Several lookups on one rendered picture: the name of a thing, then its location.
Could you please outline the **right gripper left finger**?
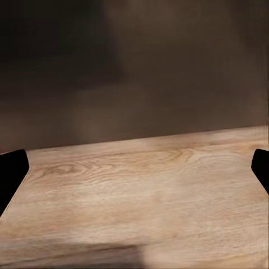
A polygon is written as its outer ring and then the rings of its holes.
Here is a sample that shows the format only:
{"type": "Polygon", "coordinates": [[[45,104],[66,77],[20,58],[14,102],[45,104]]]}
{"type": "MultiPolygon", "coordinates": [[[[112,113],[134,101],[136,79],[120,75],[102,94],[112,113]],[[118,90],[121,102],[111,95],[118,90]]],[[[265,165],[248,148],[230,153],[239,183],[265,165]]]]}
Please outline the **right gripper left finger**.
{"type": "Polygon", "coordinates": [[[24,149],[0,155],[0,216],[29,171],[24,149]]]}

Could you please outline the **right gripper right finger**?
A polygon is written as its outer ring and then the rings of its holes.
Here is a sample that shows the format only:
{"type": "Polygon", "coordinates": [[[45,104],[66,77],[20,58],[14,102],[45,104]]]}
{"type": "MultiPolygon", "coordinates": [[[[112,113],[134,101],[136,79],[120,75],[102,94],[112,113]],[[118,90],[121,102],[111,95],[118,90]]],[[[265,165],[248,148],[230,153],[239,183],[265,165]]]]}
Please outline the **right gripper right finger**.
{"type": "Polygon", "coordinates": [[[256,149],[251,169],[269,194],[269,151],[256,149]]]}

